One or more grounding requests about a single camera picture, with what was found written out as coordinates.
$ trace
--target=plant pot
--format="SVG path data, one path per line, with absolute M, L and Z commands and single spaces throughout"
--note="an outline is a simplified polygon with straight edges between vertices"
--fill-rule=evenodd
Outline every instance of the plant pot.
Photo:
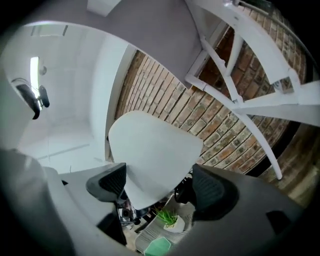
M 185 228 L 185 221 L 178 215 L 176 222 L 172 226 L 164 225 L 163 229 L 172 233 L 181 233 Z

